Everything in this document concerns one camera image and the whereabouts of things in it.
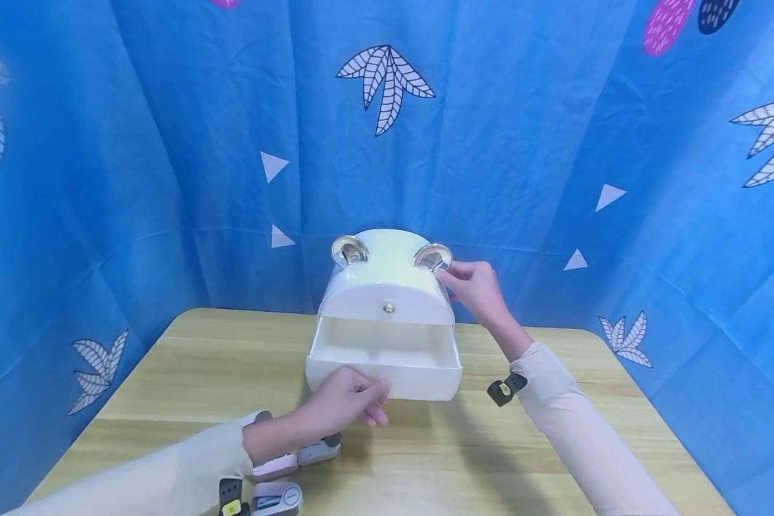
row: finger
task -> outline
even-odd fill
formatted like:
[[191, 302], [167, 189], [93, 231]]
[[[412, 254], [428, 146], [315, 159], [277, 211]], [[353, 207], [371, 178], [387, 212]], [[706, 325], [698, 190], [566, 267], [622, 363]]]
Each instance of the finger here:
[[477, 262], [452, 262], [447, 267], [447, 272], [451, 273], [451, 276], [459, 278], [459, 280], [469, 280], [473, 276], [473, 272], [476, 270]]
[[371, 406], [365, 408], [364, 413], [381, 426], [386, 425], [389, 422], [387, 419], [387, 414], [385, 411], [383, 411], [383, 408], [378, 406], [376, 403], [373, 403]]
[[376, 427], [378, 423], [376, 423], [376, 420], [372, 418], [370, 414], [367, 414], [366, 412], [362, 412], [361, 414], [358, 414], [358, 419], [361, 423], [364, 423], [370, 428]]
[[387, 396], [389, 392], [389, 384], [387, 381], [376, 381], [364, 391], [355, 395], [355, 401], [358, 405], [358, 411], [364, 412], [364, 409], [371, 406], [373, 403], [378, 403], [383, 397]]
[[445, 287], [453, 290], [457, 290], [459, 286], [463, 283], [461, 279], [459, 279], [456, 276], [453, 276], [453, 273], [450, 272], [450, 268], [447, 269], [438, 269], [436, 271], [436, 279], [440, 281]]
[[369, 378], [362, 375], [355, 369], [350, 369], [351, 378], [353, 379], [353, 392], [364, 392], [373, 385], [373, 382]]

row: bear ear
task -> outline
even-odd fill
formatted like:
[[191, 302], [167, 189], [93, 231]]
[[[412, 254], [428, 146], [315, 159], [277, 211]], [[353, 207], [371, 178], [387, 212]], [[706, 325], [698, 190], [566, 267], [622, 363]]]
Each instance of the bear ear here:
[[427, 244], [416, 251], [413, 257], [414, 267], [425, 267], [430, 272], [437, 269], [446, 269], [453, 262], [453, 254], [450, 249], [441, 244]]
[[335, 239], [331, 253], [333, 261], [340, 268], [347, 268], [347, 266], [356, 262], [367, 262], [370, 256], [370, 250], [367, 249], [364, 242], [361, 242], [358, 237], [348, 234]]

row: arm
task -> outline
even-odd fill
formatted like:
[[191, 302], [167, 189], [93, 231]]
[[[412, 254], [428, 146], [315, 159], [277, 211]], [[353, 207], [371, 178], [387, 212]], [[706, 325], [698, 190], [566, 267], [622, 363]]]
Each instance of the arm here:
[[336, 434], [355, 419], [387, 424], [388, 386], [341, 368], [304, 406], [279, 418], [259, 411], [69, 485], [11, 516], [199, 516], [218, 505], [223, 478]]
[[[257, 414], [244, 420], [252, 423]], [[220, 479], [242, 478], [252, 471], [242, 445], [244, 420], [203, 430], [179, 444], [94, 474], [9, 515], [202, 515], [218, 504]]]
[[579, 391], [576, 380], [549, 348], [534, 342], [512, 316], [488, 330], [528, 379], [519, 402], [546, 435], [562, 463], [600, 516], [669, 516], [677, 511], [620, 436]]

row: sleeve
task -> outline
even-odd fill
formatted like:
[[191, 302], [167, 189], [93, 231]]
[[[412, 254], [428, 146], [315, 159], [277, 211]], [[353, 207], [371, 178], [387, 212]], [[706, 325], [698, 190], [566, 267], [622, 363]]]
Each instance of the sleeve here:
[[518, 392], [522, 407], [546, 435], [597, 515], [677, 514], [549, 348], [534, 342], [511, 363], [510, 370], [527, 378], [527, 387]]
[[219, 503], [223, 478], [244, 478], [252, 461], [244, 426], [272, 417], [259, 411], [165, 449], [80, 480], [7, 516], [199, 516]]

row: wrist strap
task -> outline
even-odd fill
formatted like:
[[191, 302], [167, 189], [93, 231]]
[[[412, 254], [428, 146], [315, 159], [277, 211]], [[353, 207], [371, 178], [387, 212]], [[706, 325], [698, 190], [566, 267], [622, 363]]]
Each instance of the wrist strap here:
[[249, 516], [249, 504], [241, 502], [244, 479], [222, 478], [218, 488], [219, 516]]
[[504, 381], [496, 380], [488, 387], [488, 395], [497, 406], [506, 406], [518, 391], [527, 386], [527, 378], [520, 374], [511, 373]]

